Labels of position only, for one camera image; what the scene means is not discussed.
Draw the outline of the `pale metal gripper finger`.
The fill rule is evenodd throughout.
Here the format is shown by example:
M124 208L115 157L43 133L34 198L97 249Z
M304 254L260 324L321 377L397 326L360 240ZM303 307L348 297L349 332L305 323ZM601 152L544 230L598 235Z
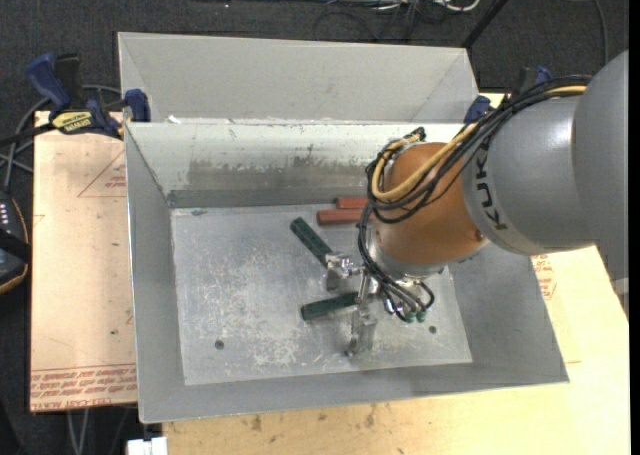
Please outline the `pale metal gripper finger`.
M328 292L345 290L351 281L362 273L350 255L332 252L325 256L327 267L325 286Z
M370 311L356 309L351 317L351 337L346 348L347 357L366 353L373 347L375 318Z

